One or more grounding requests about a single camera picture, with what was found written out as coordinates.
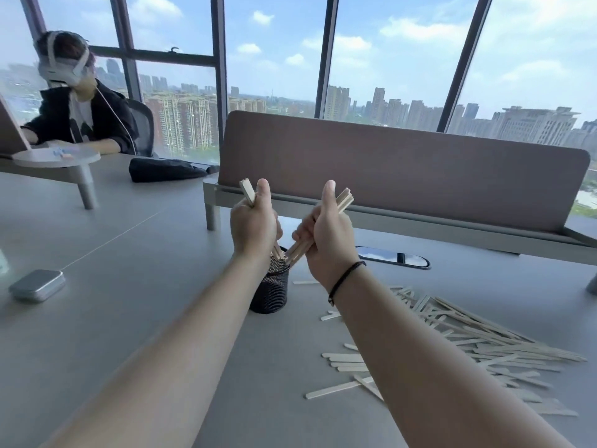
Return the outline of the person's left forearm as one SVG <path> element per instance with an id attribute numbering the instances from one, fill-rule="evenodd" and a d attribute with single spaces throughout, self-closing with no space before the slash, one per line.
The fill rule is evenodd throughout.
<path id="1" fill-rule="evenodd" d="M 191 448 L 269 259 L 234 253 L 183 314 L 40 448 Z"/>

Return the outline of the person's right forearm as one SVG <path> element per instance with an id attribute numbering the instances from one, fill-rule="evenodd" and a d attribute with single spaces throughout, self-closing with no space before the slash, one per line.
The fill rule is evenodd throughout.
<path id="1" fill-rule="evenodd" d="M 334 302 L 409 448 L 574 448 L 366 267 Z"/>

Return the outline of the silver metal tin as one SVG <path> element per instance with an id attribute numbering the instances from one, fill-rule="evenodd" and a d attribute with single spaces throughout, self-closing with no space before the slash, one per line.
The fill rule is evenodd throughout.
<path id="1" fill-rule="evenodd" d="M 15 301 L 42 303 L 66 284 L 62 271 L 37 269 L 12 284 L 8 291 Z"/>

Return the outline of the grey office chair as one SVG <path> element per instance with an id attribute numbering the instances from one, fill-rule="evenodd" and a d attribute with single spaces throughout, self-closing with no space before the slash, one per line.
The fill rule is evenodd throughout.
<path id="1" fill-rule="evenodd" d="M 126 99 L 126 101 L 134 118 L 138 133 L 135 139 L 136 155 L 155 157 L 153 112 L 142 102 L 133 99 Z"/>

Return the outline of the dark window frame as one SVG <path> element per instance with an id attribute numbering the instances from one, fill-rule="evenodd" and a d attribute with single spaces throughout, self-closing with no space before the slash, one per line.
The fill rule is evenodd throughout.
<path id="1" fill-rule="evenodd" d="M 465 73 L 469 33 L 480 32 L 485 0 L 15 0 L 35 32 L 69 30 L 97 49 L 121 48 L 138 57 L 138 74 L 165 67 L 170 85 L 207 74 L 229 98 L 306 102 L 299 114 L 329 114 L 336 93 L 348 90 L 348 107 L 364 109 L 390 98 L 432 111 L 431 130 L 451 101 L 497 106 L 498 65 L 487 26 Z M 460 99 L 452 94 L 462 82 Z"/>

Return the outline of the person's right hand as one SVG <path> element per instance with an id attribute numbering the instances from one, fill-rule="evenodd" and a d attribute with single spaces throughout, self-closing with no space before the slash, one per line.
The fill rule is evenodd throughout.
<path id="1" fill-rule="evenodd" d="M 345 213 L 339 213 L 338 207 L 337 217 L 325 217 L 320 213 L 321 202 L 303 218 L 293 233 L 293 239 L 315 240 L 305 255 L 310 273 L 329 293 L 343 272 L 361 260 L 356 252 L 350 218 Z"/>

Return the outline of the white round desk shelf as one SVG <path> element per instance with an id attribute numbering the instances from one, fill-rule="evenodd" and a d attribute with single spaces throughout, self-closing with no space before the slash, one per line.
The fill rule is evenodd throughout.
<path id="1" fill-rule="evenodd" d="M 11 159 L 0 159 L 0 172 L 75 184 L 84 208 L 94 210 L 98 206 L 98 200 L 90 165 L 101 157 L 91 147 L 72 146 L 75 147 L 78 151 L 73 154 L 73 159 L 58 159 L 50 147 L 19 152 Z"/>

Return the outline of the black wrist band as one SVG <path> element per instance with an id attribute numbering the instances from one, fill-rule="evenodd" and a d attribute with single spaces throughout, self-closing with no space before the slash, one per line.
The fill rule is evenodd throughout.
<path id="1" fill-rule="evenodd" d="M 332 307 L 335 307 L 334 298 L 340 286 L 346 281 L 346 279 L 352 274 L 353 271 L 357 270 L 361 266 L 367 266 L 366 261 L 361 260 L 353 263 L 350 267 L 347 268 L 346 271 L 343 272 L 339 279 L 334 283 L 334 285 L 328 293 L 328 302 Z"/>

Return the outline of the pile of loose wooden sticks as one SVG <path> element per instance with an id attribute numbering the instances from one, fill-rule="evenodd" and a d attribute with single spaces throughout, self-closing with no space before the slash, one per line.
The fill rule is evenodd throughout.
<path id="1" fill-rule="evenodd" d="M 548 396 L 553 385 L 541 378 L 541 374 L 561 373 L 564 364 L 587 362 L 584 356 L 536 341 L 438 296 L 418 296 L 407 286 L 394 285 L 389 289 L 426 326 L 437 331 L 534 412 L 542 416 L 579 416 Z"/>

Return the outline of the bundle of wooden craft sticks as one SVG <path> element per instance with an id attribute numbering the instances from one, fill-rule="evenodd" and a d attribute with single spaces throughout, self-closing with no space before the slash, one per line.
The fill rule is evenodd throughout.
<path id="1" fill-rule="evenodd" d="M 345 188 L 342 193 L 337 197 L 336 203 L 338 206 L 339 213 L 344 212 L 352 203 L 354 202 L 354 197 L 350 191 L 350 189 Z M 304 256 L 311 246 L 315 243 L 313 238 L 298 240 L 295 242 L 288 250 L 286 254 L 285 264 L 288 267 L 292 267 L 297 263 L 302 256 Z"/>
<path id="2" fill-rule="evenodd" d="M 243 191 L 243 195 L 244 195 L 245 199 L 247 200 L 247 203 L 249 204 L 249 206 L 251 208 L 253 208 L 255 201 L 256 201 L 256 192 L 255 192 L 250 180 L 249 179 L 241 180 L 239 182 L 239 186 L 240 186 L 241 190 Z M 272 247 L 272 255 L 274 256 L 274 258 L 276 260 L 279 260 L 279 261 L 282 261 L 282 260 L 285 261 L 287 258 L 284 251 L 282 251 L 282 248 L 278 244 L 278 241 L 276 241 L 274 243 L 274 246 Z"/>

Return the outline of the grey divider base rail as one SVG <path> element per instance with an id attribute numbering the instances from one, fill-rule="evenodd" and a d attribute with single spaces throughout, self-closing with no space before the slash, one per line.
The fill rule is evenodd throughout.
<path id="1" fill-rule="evenodd" d="M 218 231 L 219 208 L 235 206 L 243 200 L 243 191 L 238 184 L 218 183 L 218 178 L 205 178 L 203 189 L 206 227 L 209 231 Z M 319 203 L 319 198 L 272 194 L 272 203 L 278 215 L 302 219 Z M 568 227 L 564 227 L 561 234 L 534 232 L 367 208 L 354 203 L 346 212 L 356 228 L 597 266 L 597 239 Z"/>

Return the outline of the person's left hand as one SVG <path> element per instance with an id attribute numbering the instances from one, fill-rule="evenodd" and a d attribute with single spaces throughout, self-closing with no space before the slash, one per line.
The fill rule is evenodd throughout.
<path id="1" fill-rule="evenodd" d="M 230 228 L 235 255 L 269 262 L 274 243 L 282 236 L 278 214 L 262 214 L 243 198 L 230 212 Z"/>

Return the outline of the black fabric bag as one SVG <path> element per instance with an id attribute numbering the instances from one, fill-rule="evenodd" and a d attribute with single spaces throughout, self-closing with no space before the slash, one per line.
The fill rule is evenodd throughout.
<path id="1" fill-rule="evenodd" d="M 133 183 L 157 183 L 205 178 L 218 173 L 220 166 L 202 168 L 181 159 L 137 157 L 130 160 L 128 171 Z"/>

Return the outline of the black mesh pen holder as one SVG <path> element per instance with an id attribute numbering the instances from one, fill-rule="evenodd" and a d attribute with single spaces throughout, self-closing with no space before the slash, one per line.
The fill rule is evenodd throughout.
<path id="1" fill-rule="evenodd" d="M 257 314 L 272 314 L 287 303 L 289 265 L 272 253 L 269 268 L 261 280 L 250 303 L 250 311 Z"/>

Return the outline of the brown desk divider panel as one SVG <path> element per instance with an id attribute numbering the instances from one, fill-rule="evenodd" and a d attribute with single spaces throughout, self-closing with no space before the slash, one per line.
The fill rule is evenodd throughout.
<path id="1" fill-rule="evenodd" d="M 559 232 L 589 165 L 582 149 L 234 111 L 218 182 L 315 199 L 334 180 L 363 207 Z"/>
<path id="2" fill-rule="evenodd" d="M 0 94 L 0 158 L 11 159 L 19 152 L 31 149 L 4 97 Z"/>

